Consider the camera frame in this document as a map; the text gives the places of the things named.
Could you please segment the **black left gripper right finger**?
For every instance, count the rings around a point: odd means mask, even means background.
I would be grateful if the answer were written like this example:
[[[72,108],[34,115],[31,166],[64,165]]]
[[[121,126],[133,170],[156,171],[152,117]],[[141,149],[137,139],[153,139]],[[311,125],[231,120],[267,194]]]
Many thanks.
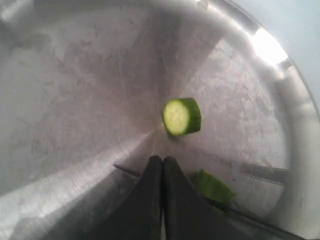
[[[192,187],[177,160],[162,163],[162,204],[167,240],[249,240]]]

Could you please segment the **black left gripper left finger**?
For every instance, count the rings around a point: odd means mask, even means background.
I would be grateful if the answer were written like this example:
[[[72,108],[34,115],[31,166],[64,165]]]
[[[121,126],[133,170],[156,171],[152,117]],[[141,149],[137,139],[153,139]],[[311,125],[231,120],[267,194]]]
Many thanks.
[[[159,240],[162,228],[162,159],[151,156],[128,197],[83,240]]]

